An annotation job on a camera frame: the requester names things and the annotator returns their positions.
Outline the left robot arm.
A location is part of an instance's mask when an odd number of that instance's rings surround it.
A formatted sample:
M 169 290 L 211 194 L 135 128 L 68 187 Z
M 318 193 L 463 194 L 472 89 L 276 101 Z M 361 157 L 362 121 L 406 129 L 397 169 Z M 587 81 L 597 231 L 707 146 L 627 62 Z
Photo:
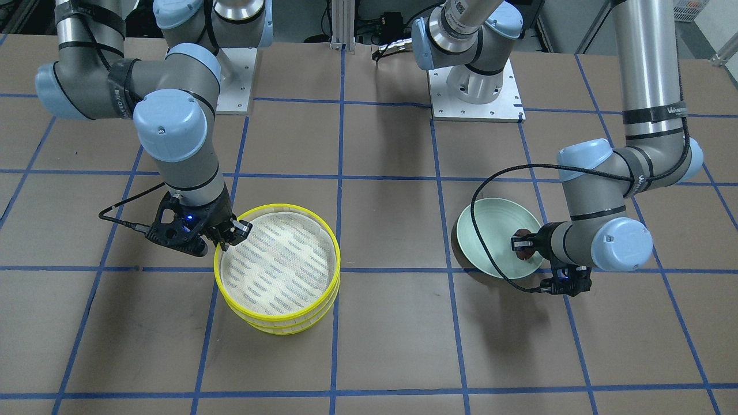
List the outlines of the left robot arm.
M 684 182 L 703 165 L 688 131 L 671 1 L 610 1 L 616 21 L 624 147 L 605 139 L 570 145 L 557 155 L 570 218 L 538 231 L 518 229 L 503 245 L 520 260 L 535 254 L 552 276 L 526 293 L 574 296 L 590 290 L 591 270 L 630 271 L 653 252 L 653 237 L 626 215 L 625 199 Z M 504 1 L 446 1 L 411 24 L 413 54 L 426 71 L 449 68 L 444 95 L 487 110 L 504 92 L 505 67 L 522 29 Z

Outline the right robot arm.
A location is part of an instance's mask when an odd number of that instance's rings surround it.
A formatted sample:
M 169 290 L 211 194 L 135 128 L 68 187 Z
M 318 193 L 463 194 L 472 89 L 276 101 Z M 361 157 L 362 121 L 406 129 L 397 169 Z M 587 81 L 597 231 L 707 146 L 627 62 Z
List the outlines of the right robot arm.
M 151 224 L 101 220 L 144 234 L 159 246 L 203 257 L 207 241 L 227 250 L 247 239 L 214 152 L 216 108 L 225 85 L 223 49 L 267 47 L 270 1 L 155 1 L 168 52 L 160 61 L 126 58 L 119 1 L 58 1 L 59 59 L 39 67 L 35 91 L 69 120 L 134 121 L 138 139 L 166 187 Z

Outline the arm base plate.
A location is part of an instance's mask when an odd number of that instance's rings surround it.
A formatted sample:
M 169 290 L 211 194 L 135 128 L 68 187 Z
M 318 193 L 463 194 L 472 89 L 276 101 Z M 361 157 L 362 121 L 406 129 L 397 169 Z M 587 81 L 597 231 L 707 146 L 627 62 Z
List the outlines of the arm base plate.
M 258 49 L 224 48 L 217 55 L 221 66 L 218 115 L 248 115 L 257 66 Z
M 501 73 L 482 76 L 464 65 L 427 72 L 432 117 L 439 121 L 523 123 L 524 105 L 507 60 Z

